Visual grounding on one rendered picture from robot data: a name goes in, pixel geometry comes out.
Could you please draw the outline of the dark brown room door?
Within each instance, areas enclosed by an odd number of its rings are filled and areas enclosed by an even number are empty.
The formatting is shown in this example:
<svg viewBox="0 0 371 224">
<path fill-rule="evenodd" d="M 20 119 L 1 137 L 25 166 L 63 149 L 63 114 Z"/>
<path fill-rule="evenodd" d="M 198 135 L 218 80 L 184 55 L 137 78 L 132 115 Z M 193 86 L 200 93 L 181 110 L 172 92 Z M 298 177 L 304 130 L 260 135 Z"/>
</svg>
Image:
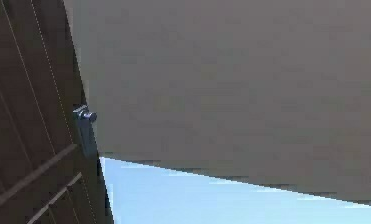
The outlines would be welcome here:
<svg viewBox="0 0 371 224">
<path fill-rule="evenodd" d="M 0 224 L 115 224 L 64 0 L 0 0 Z"/>
</svg>

